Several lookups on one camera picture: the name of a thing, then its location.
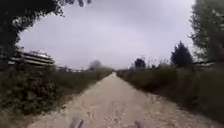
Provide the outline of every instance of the shrub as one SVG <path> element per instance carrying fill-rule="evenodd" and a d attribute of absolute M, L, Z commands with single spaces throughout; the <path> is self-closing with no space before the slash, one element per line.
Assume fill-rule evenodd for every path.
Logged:
<path fill-rule="evenodd" d="M 58 106 L 64 97 L 81 93 L 91 82 L 110 71 L 57 71 L 53 68 L 11 68 L 0 74 L 0 107 L 25 115 L 39 114 Z"/>
<path fill-rule="evenodd" d="M 122 70 L 117 75 L 137 89 L 152 92 L 176 102 L 192 112 L 204 114 L 224 124 L 224 70 L 197 69 L 192 72 L 172 66 L 145 70 Z"/>

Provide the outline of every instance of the gravel path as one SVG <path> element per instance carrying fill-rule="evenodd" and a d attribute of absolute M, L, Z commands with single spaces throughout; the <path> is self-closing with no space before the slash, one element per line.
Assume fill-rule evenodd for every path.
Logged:
<path fill-rule="evenodd" d="M 144 128 L 221 128 L 162 97 L 135 90 L 116 74 L 74 97 L 60 112 L 37 117 L 28 128 L 71 128 L 74 118 L 84 121 L 83 128 L 131 127 L 135 121 Z"/>

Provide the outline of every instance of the sky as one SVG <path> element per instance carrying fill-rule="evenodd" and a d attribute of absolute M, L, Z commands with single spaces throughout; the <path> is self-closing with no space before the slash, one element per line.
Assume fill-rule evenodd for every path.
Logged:
<path fill-rule="evenodd" d="M 170 59 L 181 40 L 191 51 L 189 22 L 194 0 L 94 0 L 63 7 L 20 34 L 25 51 L 49 54 L 58 66 L 88 68 L 99 60 L 116 69 L 138 57 L 147 63 Z"/>

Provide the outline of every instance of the tree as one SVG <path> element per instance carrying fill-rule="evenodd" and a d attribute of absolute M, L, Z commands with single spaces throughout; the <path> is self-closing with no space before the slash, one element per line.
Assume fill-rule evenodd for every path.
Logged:
<path fill-rule="evenodd" d="M 90 70 L 96 70 L 102 67 L 102 64 L 99 60 L 95 60 L 93 62 L 90 63 L 89 65 L 89 69 Z"/>
<path fill-rule="evenodd" d="M 145 68 L 145 67 L 146 67 L 146 64 L 145 64 L 144 59 L 137 58 L 135 60 L 135 68 Z"/>
<path fill-rule="evenodd" d="M 5 52 L 0 64 L 15 54 L 19 34 L 43 16 L 54 13 L 62 15 L 61 6 L 73 4 L 74 0 L 1 0 L 0 1 L 0 48 Z"/>
<path fill-rule="evenodd" d="M 175 46 L 171 62 L 177 67 L 189 67 L 193 64 L 192 56 L 182 42 Z"/>
<path fill-rule="evenodd" d="M 198 57 L 206 61 L 224 60 L 224 1 L 196 0 L 191 23 L 191 38 L 200 49 Z"/>

